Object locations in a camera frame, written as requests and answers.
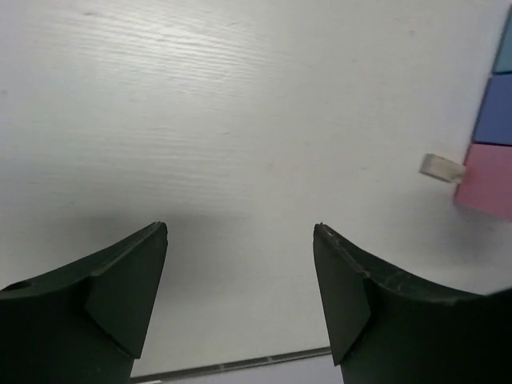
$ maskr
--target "pink square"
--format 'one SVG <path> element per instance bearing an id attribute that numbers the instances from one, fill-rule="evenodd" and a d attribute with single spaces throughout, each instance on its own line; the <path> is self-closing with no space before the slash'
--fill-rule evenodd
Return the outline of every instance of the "pink square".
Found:
<path id="1" fill-rule="evenodd" d="M 455 202 L 512 219 L 512 146 L 471 144 Z"/>

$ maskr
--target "dark strip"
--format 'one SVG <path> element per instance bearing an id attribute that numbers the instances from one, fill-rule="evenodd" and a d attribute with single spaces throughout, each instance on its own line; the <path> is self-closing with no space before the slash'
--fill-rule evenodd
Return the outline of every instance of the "dark strip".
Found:
<path id="1" fill-rule="evenodd" d="M 255 368 L 256 366 L 268 366 L 271 364 L 279 364 L 281 362 L 292 362 L 294 360 L 315 358 L 317 356 L 325 356 L 327 354 L 330 354 L 329 347 L 316 348 L 314 350 L 302 350 L 300 352 L 293 352 L 291 354 L 276 354 L 275 356 L 267 356 L 265 358 L 251 358 L 249 360 L 241 360 L 239 362 L 228 362 L 226 364 L 202 366 L 199 368 L 190 368 L 188 370 L 176 370 L 174 372 L 166 372 L 163 374 L 148 374 L 147 376 L 131 378 L 129 383 L 139 384 L 157 380 L 168 382 L 172 380 L 178 380 L 180 378 L 192 378 L 197 376 L 206 376 L 208 374 L 220 374 L 232 370 L 244 370 L 247 368 Z"/>

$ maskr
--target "white wooden surface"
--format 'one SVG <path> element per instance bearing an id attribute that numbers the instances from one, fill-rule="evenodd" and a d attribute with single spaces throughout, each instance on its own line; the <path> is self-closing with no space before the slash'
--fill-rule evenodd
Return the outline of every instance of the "white wooden surface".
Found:
<path id="1" fill-rule="evenodd" d="M 320 221 L 436 282 L 512 285 L 510 224 L 418 174 L 462 160 L 506 4 L 0 2 L 0 283 L 166 221 L 135 375 L 327 345 Z"/>

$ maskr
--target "table surface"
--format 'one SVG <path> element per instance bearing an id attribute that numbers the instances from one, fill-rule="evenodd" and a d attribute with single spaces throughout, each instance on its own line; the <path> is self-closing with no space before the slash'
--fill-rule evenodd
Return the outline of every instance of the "table surface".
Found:
<path id="1" fill-rule="evenodd" d="M 506 10 L 0 3 L 0 284 L 167 222 L 134 375 L 326 346 L 316 222 L 436 282 L 512 285 L 510 224 L 418 174 L 463 159 Z"/>

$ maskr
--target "blue block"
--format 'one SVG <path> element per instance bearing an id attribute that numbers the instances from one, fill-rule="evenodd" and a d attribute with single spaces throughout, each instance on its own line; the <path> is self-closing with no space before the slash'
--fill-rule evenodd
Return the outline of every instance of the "blue block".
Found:
<path id="1" fill-rule="evenodd" d="M 473 141 L 512 146 L 512 74 L 489 80 Z"/>
<path id="2" fill-rule="evenodd" d="M 512 73 L 512 7 L 506 20 L 502 41 L 494 60 L 494 74 Z"/>

